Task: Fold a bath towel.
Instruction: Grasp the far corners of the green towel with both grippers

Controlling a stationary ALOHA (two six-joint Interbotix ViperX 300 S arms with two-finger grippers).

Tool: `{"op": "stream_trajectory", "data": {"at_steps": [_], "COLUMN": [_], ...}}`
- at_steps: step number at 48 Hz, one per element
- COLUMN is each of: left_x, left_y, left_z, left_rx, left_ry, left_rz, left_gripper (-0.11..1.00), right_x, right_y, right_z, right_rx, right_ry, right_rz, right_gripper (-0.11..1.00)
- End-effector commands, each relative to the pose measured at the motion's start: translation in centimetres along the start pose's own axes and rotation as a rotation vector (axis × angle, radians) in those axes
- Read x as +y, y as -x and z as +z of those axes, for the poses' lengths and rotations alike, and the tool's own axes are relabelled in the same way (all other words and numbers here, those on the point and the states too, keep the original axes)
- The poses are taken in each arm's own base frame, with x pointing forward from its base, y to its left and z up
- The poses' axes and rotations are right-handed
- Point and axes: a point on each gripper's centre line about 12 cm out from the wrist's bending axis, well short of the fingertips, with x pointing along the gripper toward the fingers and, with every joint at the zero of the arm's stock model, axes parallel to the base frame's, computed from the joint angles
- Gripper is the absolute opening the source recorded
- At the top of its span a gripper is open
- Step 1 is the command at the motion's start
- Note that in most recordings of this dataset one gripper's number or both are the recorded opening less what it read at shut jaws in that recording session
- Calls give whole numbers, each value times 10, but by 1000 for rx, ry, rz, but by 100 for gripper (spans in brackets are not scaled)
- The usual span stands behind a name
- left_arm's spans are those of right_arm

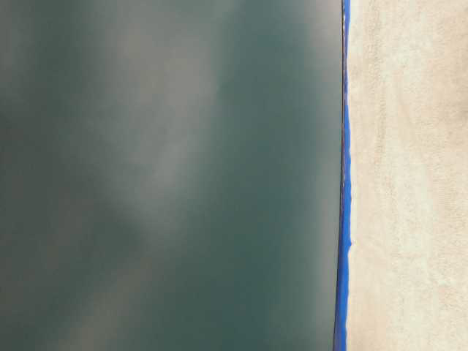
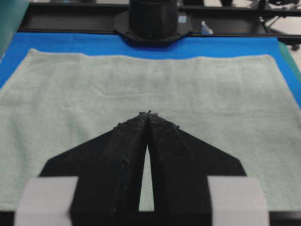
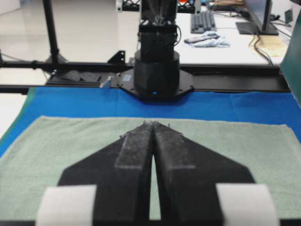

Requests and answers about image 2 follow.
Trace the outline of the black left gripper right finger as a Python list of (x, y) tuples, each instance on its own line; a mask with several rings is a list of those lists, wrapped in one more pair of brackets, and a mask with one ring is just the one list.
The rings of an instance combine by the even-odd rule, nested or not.
[(236, 157), (148, 114), (155, 211), (171, 226), (267, 226), (257, 179)]

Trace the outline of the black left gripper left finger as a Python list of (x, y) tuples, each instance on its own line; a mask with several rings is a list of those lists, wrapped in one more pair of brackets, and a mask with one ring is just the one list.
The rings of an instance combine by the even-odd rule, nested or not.
[(137, 213), (148, 115), (49, 159), (27, 183), (16, 226), (119, 226)]

